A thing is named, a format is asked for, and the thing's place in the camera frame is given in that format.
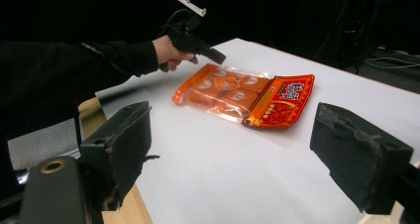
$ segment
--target tabletop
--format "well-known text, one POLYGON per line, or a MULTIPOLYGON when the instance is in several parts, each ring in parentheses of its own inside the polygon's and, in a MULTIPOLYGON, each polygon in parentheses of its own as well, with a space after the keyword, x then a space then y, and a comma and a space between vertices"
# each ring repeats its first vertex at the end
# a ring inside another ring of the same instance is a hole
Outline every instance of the tabletop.
POLYGON ((271 76, 313 74, 311 97, 290 128, 256 130, 190 106, 172 94, 211 60, 133 77, 96 93, 109 118, 149 101, 152 148, 136 184, 156 224, 358 223, 364 216, 309 149, 319 102, 346 108, 414 148, 420 160, 420 95, 256 43, 215 47, 223 66, 271 76))

